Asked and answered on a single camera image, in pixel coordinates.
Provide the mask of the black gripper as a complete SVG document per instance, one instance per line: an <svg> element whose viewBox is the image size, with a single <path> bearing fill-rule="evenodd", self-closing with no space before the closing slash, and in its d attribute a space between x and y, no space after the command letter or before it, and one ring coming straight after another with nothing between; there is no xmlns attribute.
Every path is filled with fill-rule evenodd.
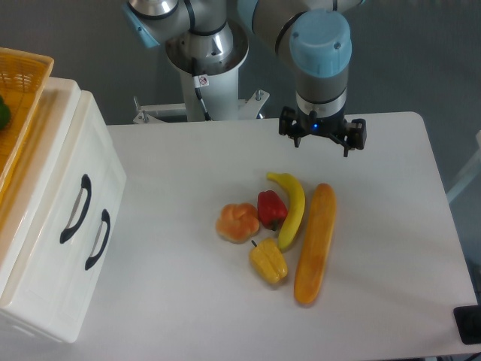
<svg viewBox="0 0 481 361"><path fill-rule="evenodd" d="M348 122L344 119L345 107L329 117L317 114L310 117L300 108L297 111L285 106L279 117L279 134L292 139L295 147L300 147L303 137L316 135L342 146L344 157L348 157L350 151L365 148L366 120L358 118Z"/></svg>

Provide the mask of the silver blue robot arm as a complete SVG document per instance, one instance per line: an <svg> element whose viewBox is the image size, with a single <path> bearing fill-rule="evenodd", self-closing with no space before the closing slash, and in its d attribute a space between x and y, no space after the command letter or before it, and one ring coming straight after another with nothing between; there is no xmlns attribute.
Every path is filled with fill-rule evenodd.
<svg viewBox="0 0 481 361"><path fill-rule="evenodd" d="M255 117L260 106L238 97L238 70L257 36L295 78L296 106L284 107L279 132L295 143L308 135L361 150L364 120L348 121L351 31L344 12L355 1L239 1L238 21L225 1L127 1L123 11L147 47L165 46L177 69L190 121Z"/></svg>

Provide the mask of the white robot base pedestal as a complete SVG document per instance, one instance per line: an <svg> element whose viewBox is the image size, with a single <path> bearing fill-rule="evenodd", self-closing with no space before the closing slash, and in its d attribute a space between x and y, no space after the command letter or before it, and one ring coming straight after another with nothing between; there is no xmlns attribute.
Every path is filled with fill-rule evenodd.
<svg viewBox="0 0 481 361"><path fill-rule="evenodd" d="M239 97L239 69L247 59L247 34L235 22L213 35L186 32L165 44L169 62L180 76L183 102L140 105L134 99L137 124L166 123L170 117L189 122L249 120L262 117L270 93L257 89Z"/></svg>

